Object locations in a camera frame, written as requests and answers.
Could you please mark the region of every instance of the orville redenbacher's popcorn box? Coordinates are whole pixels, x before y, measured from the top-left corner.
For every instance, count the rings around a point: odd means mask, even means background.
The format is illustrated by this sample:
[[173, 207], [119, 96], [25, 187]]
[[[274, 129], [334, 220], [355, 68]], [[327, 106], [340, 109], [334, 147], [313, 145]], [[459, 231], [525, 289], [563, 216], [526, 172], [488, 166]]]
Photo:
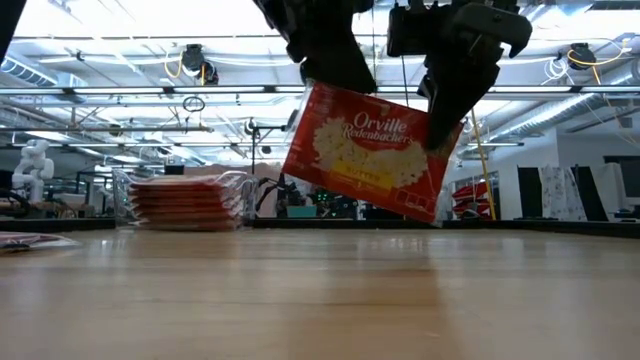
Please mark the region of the orville redenbacher's popcorn box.
[[425, 151], [429, 114], [315, 83], [307, 89], [283, 172], [433, 222], [460, 129]]

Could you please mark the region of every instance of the yellow pole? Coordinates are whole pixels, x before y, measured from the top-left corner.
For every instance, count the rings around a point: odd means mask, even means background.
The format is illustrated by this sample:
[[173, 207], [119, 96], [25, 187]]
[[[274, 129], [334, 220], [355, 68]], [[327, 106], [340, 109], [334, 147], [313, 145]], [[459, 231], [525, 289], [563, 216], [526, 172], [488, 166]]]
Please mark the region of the yellow pole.
[[491, 191], [491, 183], [489, 182], [487, 162], [484, 160], [484, 150], [482, 150], [482, 143], [480, 142], [480, 132], [478, 131], [478, 124], [476, 123], [476, 111], [473, 108], [471, 108], [471, 120], [473, 120], [473, 131], [476, 134], [476, 141], [478, 142], [478, 152], [480, 153], [480, 161], [482, 161], [482, 172], [484, 173], [484, 181], [487, 184], [487, 194], [489, 195], [489, 210], [491, 211], [491, 219], [495, 221], [496, 209], [493, 206], [493, 192]]

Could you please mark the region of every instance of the humanoid robot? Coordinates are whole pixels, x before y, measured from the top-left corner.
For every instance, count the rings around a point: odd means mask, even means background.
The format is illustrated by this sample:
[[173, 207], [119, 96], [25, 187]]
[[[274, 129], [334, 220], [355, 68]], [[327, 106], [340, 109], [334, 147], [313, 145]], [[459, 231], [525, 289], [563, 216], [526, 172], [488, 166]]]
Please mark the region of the humanoid robot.
[[[11, 178], [14, 191], [22, 196], [26, 193], [25, 185], [29, 185], [29, 202], [32, 204], [42, 201], [44, 180], [53, 178], [53, 160], [45, 154], [48, 148], [49, 142], [46, 140], [29, 140], [21, 150], [22, 159]], [[23, 174], [29, 168], [33, 168], [31, 172]]]

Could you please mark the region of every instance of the orville redenbacher's logo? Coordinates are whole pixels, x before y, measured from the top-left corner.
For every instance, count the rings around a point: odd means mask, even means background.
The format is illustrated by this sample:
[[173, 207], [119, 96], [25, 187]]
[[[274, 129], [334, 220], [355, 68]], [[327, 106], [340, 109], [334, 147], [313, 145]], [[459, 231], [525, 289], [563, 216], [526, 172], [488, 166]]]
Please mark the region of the orville redenbacher's logo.
[[359, 112], [353, 123], [343, 125], [342, 136], [346, 139], [365, 139], [391, 143], [409, 143], [411, 138], [405, 136], [407, 124], [400, 119], [371, 119], [365, 111]]

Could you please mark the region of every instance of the wooden table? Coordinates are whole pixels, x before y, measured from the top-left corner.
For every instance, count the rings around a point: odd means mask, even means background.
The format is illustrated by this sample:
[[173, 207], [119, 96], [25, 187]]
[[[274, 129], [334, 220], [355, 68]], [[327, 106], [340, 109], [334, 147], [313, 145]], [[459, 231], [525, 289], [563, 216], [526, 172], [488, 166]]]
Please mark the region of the wooden table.
[[637, 359], [640, 243], [79, 232], [0, 259], [0, 359]]

